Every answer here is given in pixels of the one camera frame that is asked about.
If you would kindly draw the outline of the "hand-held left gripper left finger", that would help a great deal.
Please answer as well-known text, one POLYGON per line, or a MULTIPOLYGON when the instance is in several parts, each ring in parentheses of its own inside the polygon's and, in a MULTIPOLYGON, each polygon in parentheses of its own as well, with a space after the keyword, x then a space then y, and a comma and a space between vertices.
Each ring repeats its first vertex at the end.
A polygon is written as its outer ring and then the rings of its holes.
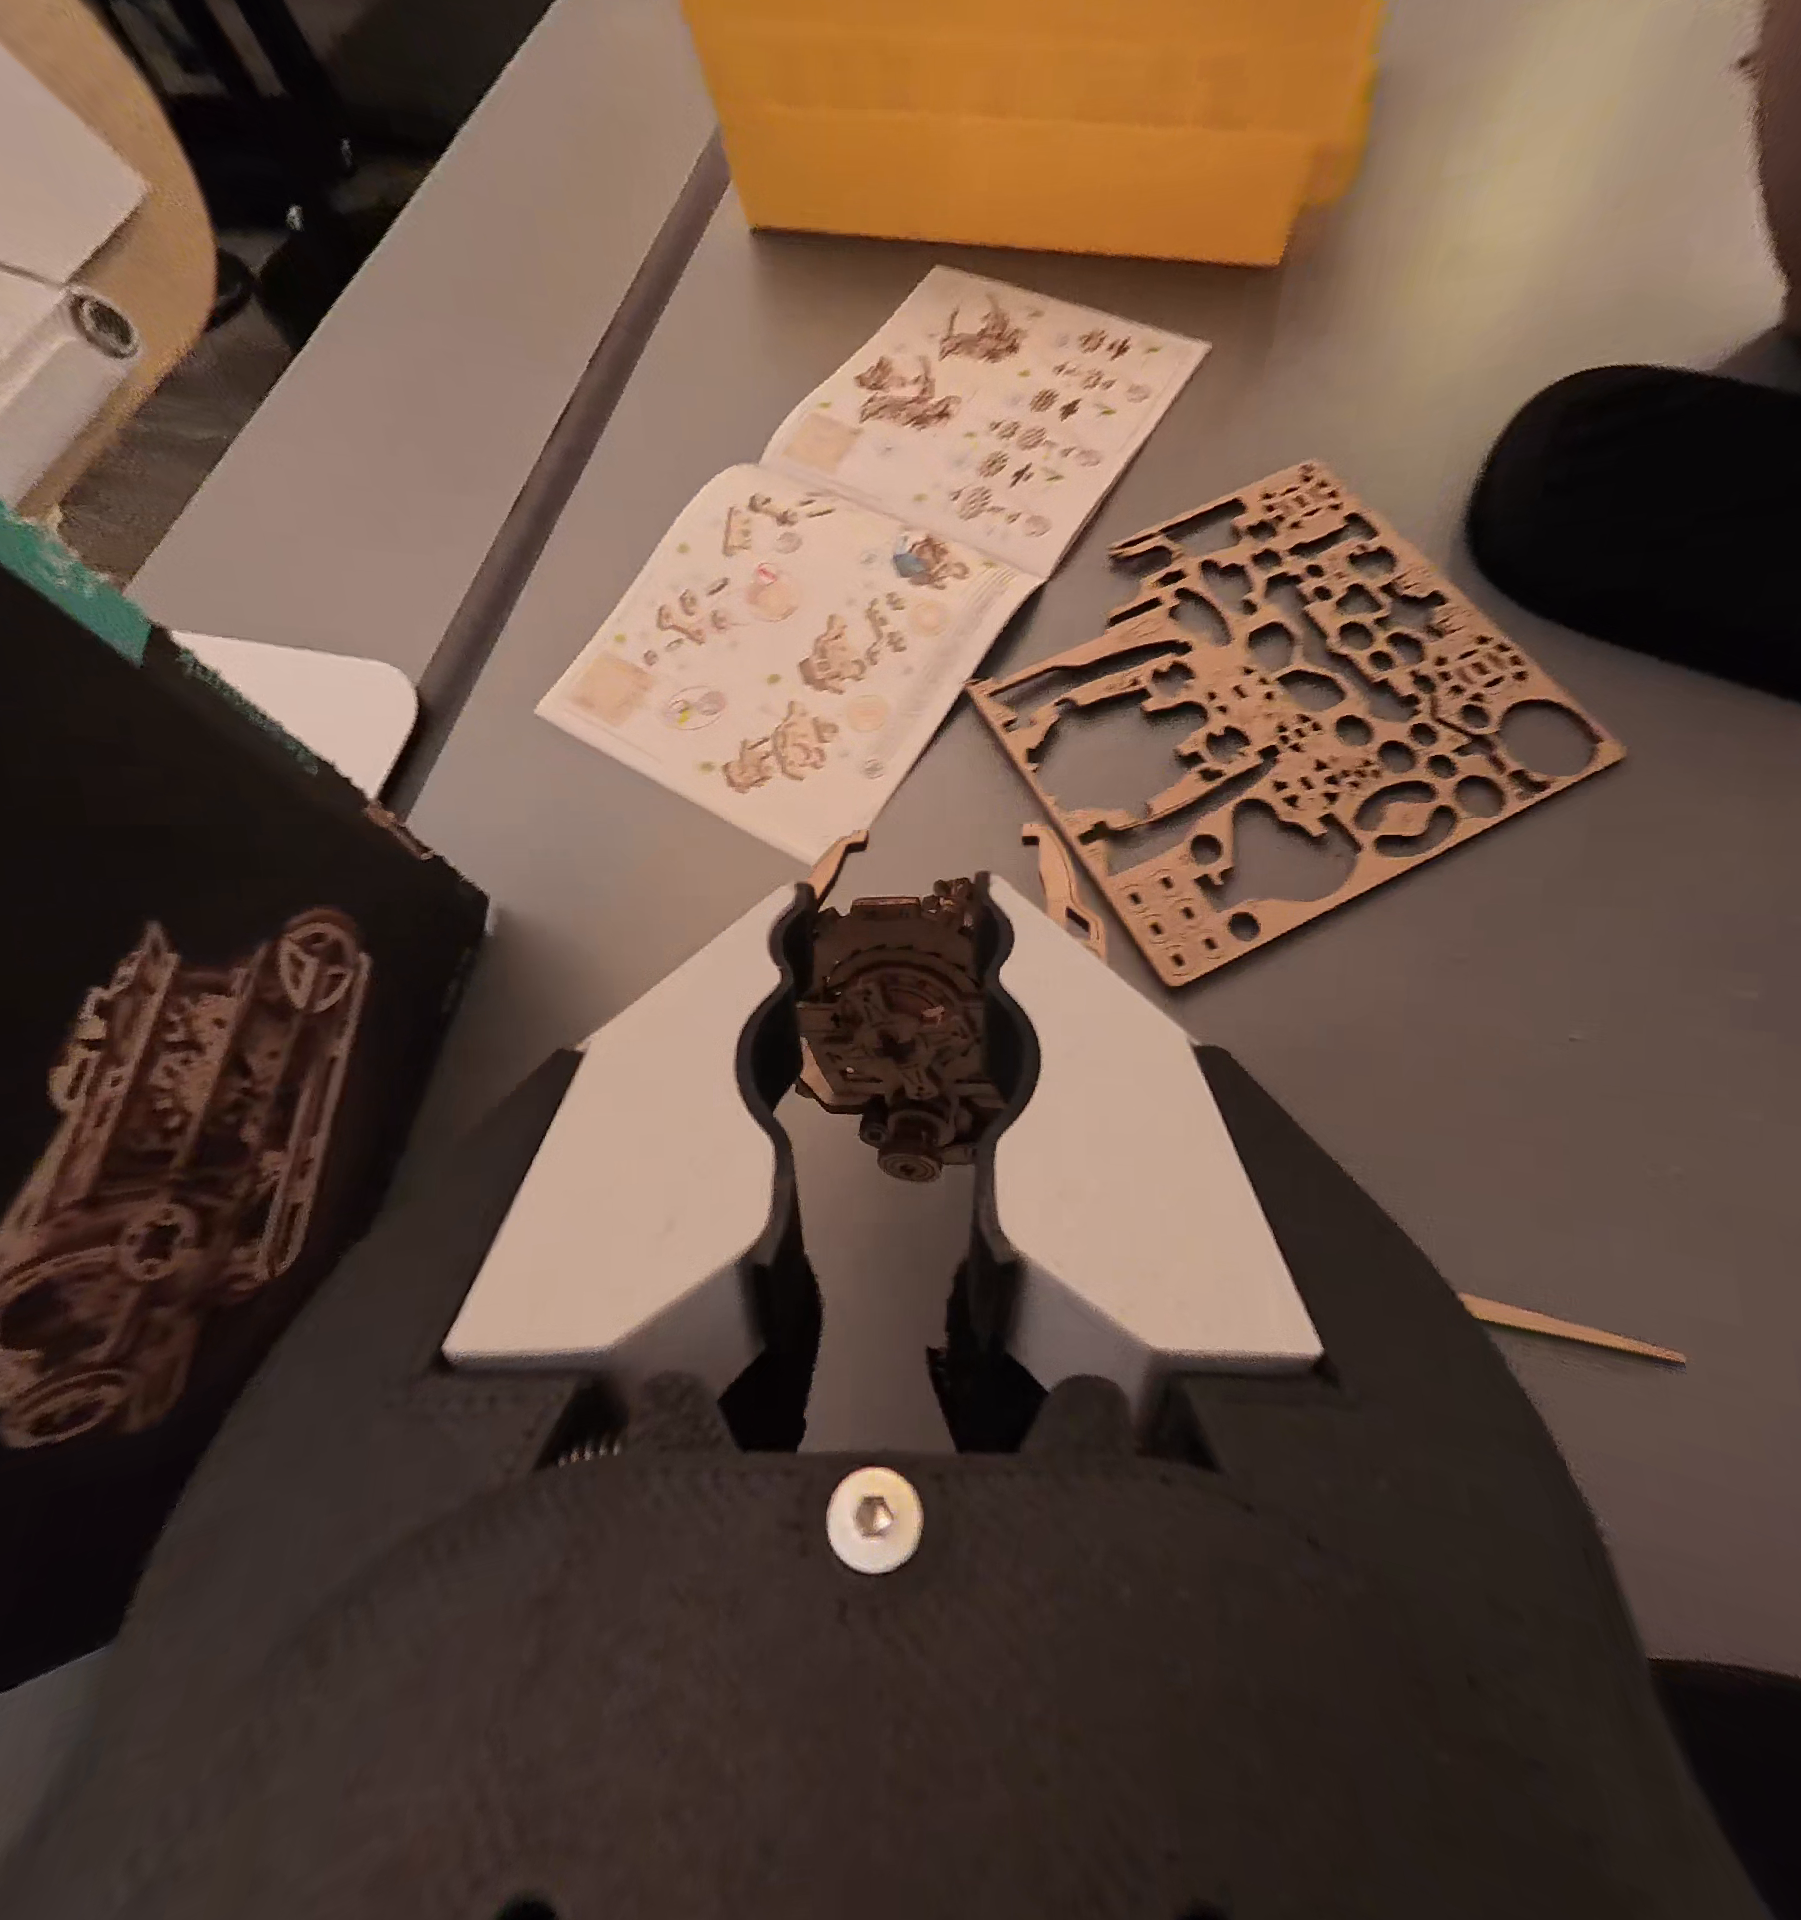
POLYGON ((812 884, 777 888, 576 1048, 441 1345, 450 1370, 625 1404, 685 1376, 741 1449, 803 1444, 823 1309, 777 1109, 814 920, 812 884))

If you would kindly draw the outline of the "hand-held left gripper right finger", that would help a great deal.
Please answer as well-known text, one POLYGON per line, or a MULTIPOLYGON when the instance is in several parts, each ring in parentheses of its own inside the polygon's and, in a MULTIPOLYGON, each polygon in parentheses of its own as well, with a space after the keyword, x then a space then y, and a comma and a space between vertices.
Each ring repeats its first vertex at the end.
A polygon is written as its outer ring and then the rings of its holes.
POLYGON ((1141 1428, 1175 1381, 1301 1381, 1319 1332, 1201 1045, 1001 878, 974 884, 1001 1096, 930 1381, 956 1449, 1018 1449, 1064 1382, 1141 1428))

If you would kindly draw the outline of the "small wooden model assembly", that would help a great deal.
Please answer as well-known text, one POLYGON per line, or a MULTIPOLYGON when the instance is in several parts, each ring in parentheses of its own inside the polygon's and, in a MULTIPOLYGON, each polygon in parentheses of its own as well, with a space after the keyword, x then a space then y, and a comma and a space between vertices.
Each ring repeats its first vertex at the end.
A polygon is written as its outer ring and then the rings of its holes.
POLYGON ((826 906, 864 846, 864 829, 841 836, 808 878, 816 918, 812 977, 796 1010, 796 1089, 857 1121, 887 1176, 928 1184, 973 1165, 1003 1113, 986 1059, 977 891, 959 878, 922 899, 826 906))

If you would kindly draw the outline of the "laser-cut wooden parts sheet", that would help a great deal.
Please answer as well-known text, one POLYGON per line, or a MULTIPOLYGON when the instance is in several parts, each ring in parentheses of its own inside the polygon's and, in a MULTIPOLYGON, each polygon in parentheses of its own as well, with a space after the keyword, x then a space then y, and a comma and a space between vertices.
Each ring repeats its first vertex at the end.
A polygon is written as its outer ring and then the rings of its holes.
POLYGON ((1189 987, 1619 770, 1622 742, 1315 462, 1111 549, 1104 634, 970 700, 1189 987))

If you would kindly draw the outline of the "printed model kit box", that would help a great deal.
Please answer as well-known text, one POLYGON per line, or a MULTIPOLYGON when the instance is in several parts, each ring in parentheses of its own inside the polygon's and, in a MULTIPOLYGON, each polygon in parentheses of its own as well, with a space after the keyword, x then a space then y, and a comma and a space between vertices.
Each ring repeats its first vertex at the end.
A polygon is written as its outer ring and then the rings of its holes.
POLYGON ((487 899, 0 504, 0 1693, 366 1232, 487 899))

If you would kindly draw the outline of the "small curved wooden piece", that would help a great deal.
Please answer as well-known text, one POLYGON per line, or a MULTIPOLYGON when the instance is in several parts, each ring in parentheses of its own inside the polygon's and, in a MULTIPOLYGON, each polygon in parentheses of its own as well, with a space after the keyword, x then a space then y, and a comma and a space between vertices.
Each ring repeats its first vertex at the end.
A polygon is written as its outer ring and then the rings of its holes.
POLYGON ((1022 844, 1035 853, 1037 878, 1047 917, 1080 949, 1108 962, 1108 938, 1101 914, 1083 891, 1076 859, 1061 833, 1047 824, 1027 824, 1022 844))

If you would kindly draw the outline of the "thin wooden stick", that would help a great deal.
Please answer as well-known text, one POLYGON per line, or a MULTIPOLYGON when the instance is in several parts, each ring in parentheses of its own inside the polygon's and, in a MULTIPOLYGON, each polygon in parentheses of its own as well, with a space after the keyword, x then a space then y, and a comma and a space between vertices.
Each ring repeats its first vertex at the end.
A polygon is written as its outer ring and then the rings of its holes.
POLYGON ((1598 1331, 1598 1329, 1589 1329, 1583 1325, 1573 1325, 1573 1322, 1561 1319, 1558 1316, 1541 1313, 1541 1311, 1526 1309, 1526 1307, 1513 1307, 1513 1306, 1496 1303, 1496 1302, 1489 1302, 1489 1299, 1483 1299, 1470 1292, 1461 1292, 1457 1298, 1475 1322, 1492 1331, 1518 1332, 1524 1337, 1536 1337, 1536 1339, 1561 1343, 1567 1346, 1607 1353, 1616 1357, 1632 1357, 1632 1359, 1640 1359, 1640 1361, 1645 1361, 1658 1368, 1667 1368, 1667 1370, 1687 1368, 1684 1353, 1658 1346, 1654 1343, 1645 1343, 1645 1341, 1640 1341, 1640 1339, 1632 1339, 1621 1332, 1607 1332, 1607 1331, 1598 1331))

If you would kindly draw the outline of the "illustrated instruction booklet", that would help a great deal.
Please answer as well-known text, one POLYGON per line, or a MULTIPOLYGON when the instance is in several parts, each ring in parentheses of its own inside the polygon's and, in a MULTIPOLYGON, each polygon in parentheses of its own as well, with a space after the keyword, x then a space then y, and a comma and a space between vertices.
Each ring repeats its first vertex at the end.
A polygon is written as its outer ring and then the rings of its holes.
POLYGON ((874 824, 1209 352, 938 267, 696 493, 539 719, 816 861, 874 824))

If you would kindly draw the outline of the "black ribbed wrist rest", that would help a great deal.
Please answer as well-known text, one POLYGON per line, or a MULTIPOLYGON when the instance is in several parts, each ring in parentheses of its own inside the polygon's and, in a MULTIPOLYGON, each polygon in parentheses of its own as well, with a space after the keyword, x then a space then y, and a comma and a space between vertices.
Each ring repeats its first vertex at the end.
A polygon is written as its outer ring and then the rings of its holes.
POLYGON ((1488 451, 1464 537, 1518 607, 1801 704, 1801 395, 1647 367, 1561 378, 1488 451))

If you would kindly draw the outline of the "person's dark trousers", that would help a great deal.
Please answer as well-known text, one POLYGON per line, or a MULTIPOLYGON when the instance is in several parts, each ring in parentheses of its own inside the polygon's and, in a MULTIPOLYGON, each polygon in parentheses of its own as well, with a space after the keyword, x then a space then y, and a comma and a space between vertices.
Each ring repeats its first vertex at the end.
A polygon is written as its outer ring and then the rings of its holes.
POLYGON ((1801 1679, 1654 1661, 1658 1699, 1763 1909, 1801 1918, 1801 1679))

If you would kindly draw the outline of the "yellow box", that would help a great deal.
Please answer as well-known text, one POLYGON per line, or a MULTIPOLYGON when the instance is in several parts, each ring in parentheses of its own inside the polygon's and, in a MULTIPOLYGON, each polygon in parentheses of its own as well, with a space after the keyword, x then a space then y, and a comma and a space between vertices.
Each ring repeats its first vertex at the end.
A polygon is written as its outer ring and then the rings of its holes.
POLYGON ((1272 268, 1355 180, 1379 3, 687 3, 755 232, 1272 268))

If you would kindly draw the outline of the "curved wooden panel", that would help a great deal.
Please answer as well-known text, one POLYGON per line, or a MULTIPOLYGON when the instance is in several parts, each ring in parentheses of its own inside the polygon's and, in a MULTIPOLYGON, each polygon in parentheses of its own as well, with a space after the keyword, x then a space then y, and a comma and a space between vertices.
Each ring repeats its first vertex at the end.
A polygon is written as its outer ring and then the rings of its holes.
POLYGON ((147 193, 82 271, 137 327, 142 355, 127 383, 22 497, 48 516, 147 406, 208 330, 216 300, 216 237, 194 166, 162 102, 109 24, 83 3, 0 3, 0 44, 137 171, 147 193))

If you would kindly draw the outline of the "white cardboard box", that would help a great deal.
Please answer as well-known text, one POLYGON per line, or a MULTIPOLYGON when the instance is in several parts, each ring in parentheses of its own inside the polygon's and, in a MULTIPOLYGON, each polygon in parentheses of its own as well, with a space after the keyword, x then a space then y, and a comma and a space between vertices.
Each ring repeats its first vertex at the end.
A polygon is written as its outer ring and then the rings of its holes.
POLYGON ((145 181, 0 44, 0 499, 19 504, 127 383, 64 300, 145 181))

